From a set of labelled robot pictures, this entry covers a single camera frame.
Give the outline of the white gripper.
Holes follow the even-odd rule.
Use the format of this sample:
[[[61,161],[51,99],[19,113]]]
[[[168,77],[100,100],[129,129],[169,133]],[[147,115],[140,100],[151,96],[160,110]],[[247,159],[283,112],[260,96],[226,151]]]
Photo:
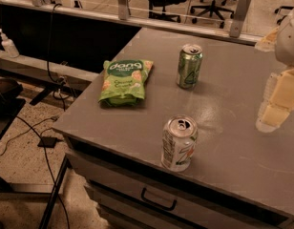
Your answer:
[[[255,44],[262,52],[273,52],[278,61],[294,67],[294,9]],[[258,112],[256,128],[271,133],[286,121],[294,111],[294,68],[287,68],[280,74],[272,73],[265,85],[263,101]]]

